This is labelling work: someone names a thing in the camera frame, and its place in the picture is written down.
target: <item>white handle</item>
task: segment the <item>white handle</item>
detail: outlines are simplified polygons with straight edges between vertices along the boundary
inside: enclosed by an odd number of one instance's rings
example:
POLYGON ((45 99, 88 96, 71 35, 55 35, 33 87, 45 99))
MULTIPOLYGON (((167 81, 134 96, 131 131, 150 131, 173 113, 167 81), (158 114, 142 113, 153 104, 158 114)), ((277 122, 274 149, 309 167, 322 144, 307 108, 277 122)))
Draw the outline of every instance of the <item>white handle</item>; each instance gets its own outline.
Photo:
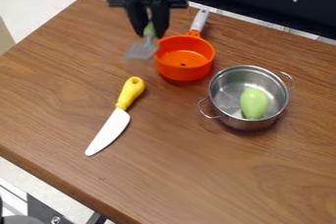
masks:
POLYGON ((202 8, 198 11, 197 15, 194 18, 191 30, 197 30, 199 32, 201 32, 201 30, 203 29, 207 17, 209 16, 209 10, 202 8))

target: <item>metal bar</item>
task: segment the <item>metal bar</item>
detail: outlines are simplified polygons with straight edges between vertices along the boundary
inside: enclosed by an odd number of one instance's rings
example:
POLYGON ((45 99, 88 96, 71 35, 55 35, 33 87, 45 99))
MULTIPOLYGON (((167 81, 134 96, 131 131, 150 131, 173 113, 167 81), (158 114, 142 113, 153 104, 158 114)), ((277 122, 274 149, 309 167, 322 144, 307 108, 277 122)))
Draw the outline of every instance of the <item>metal bar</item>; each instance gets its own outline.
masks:
POLYGON ((104 224, 107 219, 99 213, 93 212, 86 224, 104 224))

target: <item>green object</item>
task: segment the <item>green object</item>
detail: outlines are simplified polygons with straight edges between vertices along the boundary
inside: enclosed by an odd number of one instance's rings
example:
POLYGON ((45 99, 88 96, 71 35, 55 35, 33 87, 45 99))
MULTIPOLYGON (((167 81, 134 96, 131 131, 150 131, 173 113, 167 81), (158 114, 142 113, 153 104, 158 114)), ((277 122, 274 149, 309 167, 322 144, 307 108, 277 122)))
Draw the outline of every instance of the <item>green object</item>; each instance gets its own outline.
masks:
POLYGON ((155 37, 155 28, 154 28, 154 24, 152 21, 150 21, 147 26, 144 28, 143 30, 143 35, 144 36, 150 36, 150 37, 155 37))
POLYGON ((257 88, 246 89, 241 96, 241 107, 247 119, 260 119, 268 107, 266 93, 257 88))

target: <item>yellow knife handle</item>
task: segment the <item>yellow knife handle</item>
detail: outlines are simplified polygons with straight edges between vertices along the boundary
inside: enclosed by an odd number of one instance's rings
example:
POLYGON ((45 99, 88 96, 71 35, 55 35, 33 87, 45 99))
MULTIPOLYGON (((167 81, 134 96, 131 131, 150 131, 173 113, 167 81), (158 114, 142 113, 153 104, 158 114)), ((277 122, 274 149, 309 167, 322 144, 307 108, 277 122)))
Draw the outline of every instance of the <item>yellow knife handle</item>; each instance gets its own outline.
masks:
POLYGON ((129 78, 125 82, 123 90, 119 95, 116 107, 122 110, 127 110, 133 101, 143 93, 144 88, 144 81, 141 78, 129 78))

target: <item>red object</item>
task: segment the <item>red object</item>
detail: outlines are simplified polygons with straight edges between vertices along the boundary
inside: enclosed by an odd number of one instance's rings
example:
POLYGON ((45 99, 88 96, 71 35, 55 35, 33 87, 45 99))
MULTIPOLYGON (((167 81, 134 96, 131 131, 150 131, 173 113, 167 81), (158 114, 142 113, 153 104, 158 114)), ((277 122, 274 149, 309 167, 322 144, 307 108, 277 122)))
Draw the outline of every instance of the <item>red object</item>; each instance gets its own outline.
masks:
POLYGON ((215 50, 200 38, 197 30, 186 35, 165 37, 159 41, 156 67, 165 78, 174 81, 193 81, 204 77, 211 68, 215 50))

